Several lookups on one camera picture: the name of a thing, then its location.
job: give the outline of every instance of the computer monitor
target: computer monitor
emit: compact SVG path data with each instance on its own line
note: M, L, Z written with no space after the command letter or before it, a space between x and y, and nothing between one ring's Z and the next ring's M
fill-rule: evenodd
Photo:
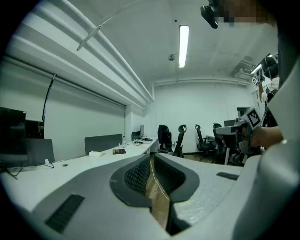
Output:
M141 133L140 133L140 138L144 136L144 125L141 125Z
M26 112L0 107L0 166L18 166L28 161Z
M235 124L235 120L224 121L224 127L233 126L234 124Z

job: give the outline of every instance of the white shirt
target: white shirt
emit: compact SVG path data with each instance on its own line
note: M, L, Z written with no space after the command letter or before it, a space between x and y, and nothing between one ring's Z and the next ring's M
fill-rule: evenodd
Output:
M272 80L271 80L271 83L269 84L269 87L267 87L270 91L273 91L273 90L278 90L279 88L279 77L274 77ZM267 94L266 92L264 91L262 93L262 103L265 103L266 100L267 100Z

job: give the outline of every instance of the roller blind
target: roller blind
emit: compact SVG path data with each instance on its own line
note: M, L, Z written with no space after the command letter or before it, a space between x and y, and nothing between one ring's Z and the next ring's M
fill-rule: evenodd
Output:
M42 121L45 97L51 78L2 61L0 106L26 111L27 120Z
M123 134L125 108L54 81L45 112L45 138L51 138L55 161L85 155L84 138Z

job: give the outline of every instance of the fluorescent light tube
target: fluorescent light tube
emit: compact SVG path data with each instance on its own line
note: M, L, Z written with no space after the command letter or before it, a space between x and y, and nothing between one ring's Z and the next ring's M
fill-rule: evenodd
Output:
M262 65L260 64L260 65L258 65L252 72L251 72L251 74L254 74L259 68L261 68L262 67Z
M179 27L180 40L179 40L179 68L184 68L186 64L187 58L187 50L188 50L188 33L189 26L180 26Z

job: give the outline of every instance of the black camera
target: black camera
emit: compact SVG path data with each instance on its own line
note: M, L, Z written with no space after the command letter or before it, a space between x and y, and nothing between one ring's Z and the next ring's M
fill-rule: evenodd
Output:
M208 6L201 6L201 15L209 25L218 28L218 0L209 0Z

